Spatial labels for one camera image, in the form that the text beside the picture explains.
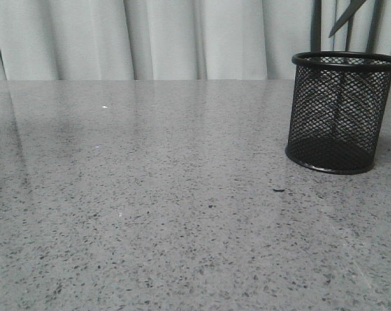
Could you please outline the black mesh pencil cup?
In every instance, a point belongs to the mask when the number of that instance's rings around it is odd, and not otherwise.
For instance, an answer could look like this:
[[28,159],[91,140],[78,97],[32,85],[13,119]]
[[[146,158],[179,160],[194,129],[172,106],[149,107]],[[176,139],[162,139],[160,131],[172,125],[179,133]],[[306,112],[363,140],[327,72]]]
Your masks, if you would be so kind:
[[391,85],[391,56],[301,52],[292,63],[287,157],[328,174],[371,170]]

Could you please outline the white curtain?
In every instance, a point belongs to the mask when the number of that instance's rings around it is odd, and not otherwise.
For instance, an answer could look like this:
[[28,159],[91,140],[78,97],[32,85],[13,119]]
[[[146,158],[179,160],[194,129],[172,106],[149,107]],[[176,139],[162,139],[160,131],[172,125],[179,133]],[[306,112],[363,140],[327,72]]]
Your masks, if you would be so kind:
[[0,1],[0,80],[290,79],[307,51],[391,55],[391,1]]

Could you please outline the grey orange scissors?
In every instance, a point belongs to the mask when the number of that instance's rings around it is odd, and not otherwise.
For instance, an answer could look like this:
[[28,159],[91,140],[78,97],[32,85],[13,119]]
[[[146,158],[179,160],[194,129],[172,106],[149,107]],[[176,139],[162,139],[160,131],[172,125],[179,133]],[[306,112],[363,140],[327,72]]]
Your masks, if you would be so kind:
[[339,19],[333,25],[329,37],[335,35],[335,33],[345,24],[347,23],[360,9],[360,7],[365,4],[366,0],[352,0]]

